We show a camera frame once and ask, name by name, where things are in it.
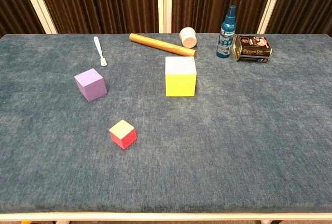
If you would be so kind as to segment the small red cube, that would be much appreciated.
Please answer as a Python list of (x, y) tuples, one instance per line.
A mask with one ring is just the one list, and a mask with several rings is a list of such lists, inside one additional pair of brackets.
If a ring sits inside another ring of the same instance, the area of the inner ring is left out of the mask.
[(125, 120), (120, 120), (111, 127), (109, 134), (112, 140), (122, 149), (128, 148), (137, 139), (135, 127)]

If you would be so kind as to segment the purple cube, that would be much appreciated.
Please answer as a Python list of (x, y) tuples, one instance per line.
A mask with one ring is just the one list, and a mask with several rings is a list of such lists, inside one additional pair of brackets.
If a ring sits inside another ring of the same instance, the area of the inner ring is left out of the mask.
[(107, 94), (104, 78), (94, 68), (74, 76), (74, 79), (81, 94), (88, 102)]

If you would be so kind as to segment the large yellow cube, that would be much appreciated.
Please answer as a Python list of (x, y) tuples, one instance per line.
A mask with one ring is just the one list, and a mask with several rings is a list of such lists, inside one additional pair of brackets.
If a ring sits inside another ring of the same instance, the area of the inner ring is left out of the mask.
[(173, 96), (194, 96), (197, 70), (194, 57), (165, 58), (165, 94)]

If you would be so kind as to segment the wooden rolling pin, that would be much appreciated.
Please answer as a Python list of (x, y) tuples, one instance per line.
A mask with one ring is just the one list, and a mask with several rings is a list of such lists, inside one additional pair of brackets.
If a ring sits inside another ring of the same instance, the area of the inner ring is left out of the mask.
[(185, 47), (182, 47), (179, 45), (175, 45), (175, 44), (168, 43), (165, 41), (142, 36), (139, 34), (131, 33), (129, 35), (129, 40), (142, 44), (142, 45), (157, 48), (160, 50), (164, 50), (164, 51), (171, 52), (171, 53), (178, 54), (178, 55), (185, 56), (185, 57), (196, 57), (196, 55), (197, 55), (197, 52), (194, 49), (185, 48)]

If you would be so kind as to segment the blue fabric table cover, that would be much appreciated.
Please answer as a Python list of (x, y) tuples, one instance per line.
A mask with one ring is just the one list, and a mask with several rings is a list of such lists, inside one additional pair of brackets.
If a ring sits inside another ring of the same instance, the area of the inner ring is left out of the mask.
[[(332, 38), (270, 34), (267, 63), (199, 34), (196, 93), (165, 95), (166, 52), (101, 35), (0, 38), (0, 213), (332, 213)], [(74, 76), (94, 68), (88, 102)], [(122, 149), (120, 120), (137, 139)]]

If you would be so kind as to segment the white plastic jar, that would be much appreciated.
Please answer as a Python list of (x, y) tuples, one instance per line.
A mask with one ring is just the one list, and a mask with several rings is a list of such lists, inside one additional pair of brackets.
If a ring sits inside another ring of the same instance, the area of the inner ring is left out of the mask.
[(191, 27), (183, 28), (179, 33), (179, 37), (185, 48), (193, 48), (197, 44), (196, 32)]

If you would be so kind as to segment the blue spray bottle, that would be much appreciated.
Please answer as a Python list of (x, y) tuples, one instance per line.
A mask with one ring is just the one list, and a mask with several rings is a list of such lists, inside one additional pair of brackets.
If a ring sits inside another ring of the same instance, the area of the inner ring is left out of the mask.
[(236, 8), (235, 5), (229, 6), (225, 19), (221, 24), (216, 50), (216, 55), (219, 58), (227, 58), (230, 55), (230, 46), (236, 31)]

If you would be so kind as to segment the white plastic spatula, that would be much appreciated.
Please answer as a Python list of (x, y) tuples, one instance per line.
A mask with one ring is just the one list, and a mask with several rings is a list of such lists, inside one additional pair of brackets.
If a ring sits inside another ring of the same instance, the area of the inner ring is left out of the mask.
[(94, 40), (96, 49), (97, 49), (97, 51), (99, 53), (99, 56), (100, 56), (100, 64), (101, 64), (102, 67), (106, 67), (107, 66), (107, 62), (106, 62), (106, 59), (103, 57), (103, 53), (102, 53), (102, 49), (101, 49), (99, 38), (97, 36), (95, 36), (93, 38), (93, 40)]

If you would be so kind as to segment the black rectangular tin can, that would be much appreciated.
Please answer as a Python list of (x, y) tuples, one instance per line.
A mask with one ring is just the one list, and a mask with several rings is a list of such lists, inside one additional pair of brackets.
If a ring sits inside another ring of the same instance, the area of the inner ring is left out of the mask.
[(233, 43), (235, 60), (266, 63), (272, 48), (265, 37), (246, 36), (237, 34)]

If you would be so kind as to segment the white partition post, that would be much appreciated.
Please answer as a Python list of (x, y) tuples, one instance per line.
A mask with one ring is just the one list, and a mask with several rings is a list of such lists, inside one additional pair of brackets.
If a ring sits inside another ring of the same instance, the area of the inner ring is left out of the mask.
[(172, 0), (158, 0), (159, 33), (172, 33)]
[(259, 26), (258, 26), (257, 34), (265, 33), (267, 26), (269, 24), (270, 18), (272, 16), (276, 2), (277, 2), (277, 0), (267, 0), (262, 18), (261, 18)]
[(46, 34), (57, 34), (58, 31), (44, 0), (30, 0)]

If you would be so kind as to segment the white table frame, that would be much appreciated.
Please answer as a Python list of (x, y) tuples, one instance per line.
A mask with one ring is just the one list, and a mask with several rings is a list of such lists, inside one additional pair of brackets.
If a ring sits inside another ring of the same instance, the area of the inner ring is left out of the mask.
[(49, 212), (0, 214), (0, 221), (224, 221), (332, 220), (332, 213), (113, 213)]

